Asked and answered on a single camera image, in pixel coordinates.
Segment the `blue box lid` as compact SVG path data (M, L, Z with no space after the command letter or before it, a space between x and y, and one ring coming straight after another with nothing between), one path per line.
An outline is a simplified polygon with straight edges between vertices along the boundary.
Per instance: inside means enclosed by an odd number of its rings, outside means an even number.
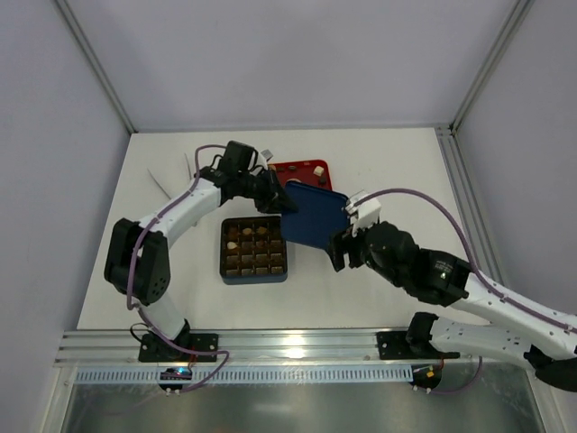
M280 217L286 241L326 250L331 236L348 227L344 194L296 181L288 181L285 191L298 207L297 212L284 212Z

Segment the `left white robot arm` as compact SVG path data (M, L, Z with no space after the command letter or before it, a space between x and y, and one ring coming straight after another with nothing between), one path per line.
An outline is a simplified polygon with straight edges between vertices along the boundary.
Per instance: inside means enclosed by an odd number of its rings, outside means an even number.
M189 342L188 321L167 293L170 247L233 198L252 200L263 214L298 209L261 152L237 141L221 149L215 167L196 166L187 188L159 210L137 221L118 220L105 260L104 278L124 295L126 307L139 313L163 346L187 355L198 351Z

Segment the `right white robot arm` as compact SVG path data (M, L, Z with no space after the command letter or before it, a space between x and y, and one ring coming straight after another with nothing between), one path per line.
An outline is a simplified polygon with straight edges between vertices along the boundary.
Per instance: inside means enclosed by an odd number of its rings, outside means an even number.
M417 312L403 336L404 351L415 358L492 358L575 392L575 317L537 305L450 253L420 247L409 233L387 222L337 232L327 252L336 271L366 266L425 304L487 320L485 326L473 326Z

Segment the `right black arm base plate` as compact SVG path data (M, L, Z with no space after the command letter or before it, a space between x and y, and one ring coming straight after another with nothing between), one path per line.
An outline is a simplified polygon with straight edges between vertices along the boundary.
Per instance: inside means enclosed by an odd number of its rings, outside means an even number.
M375 334L376 347L381 361L397 360L447 360L461 357L459 352L441 352L431 344L412 346L407 341L406 330L380 331Z

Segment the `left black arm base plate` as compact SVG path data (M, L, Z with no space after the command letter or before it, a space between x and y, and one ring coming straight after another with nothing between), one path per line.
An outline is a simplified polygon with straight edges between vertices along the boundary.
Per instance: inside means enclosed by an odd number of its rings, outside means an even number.
M138 361L141 363L211 363L215 362L219 335L214 333L189 333L184 335L177 345L201 355L183 353L164 342L151 332L141 338Z

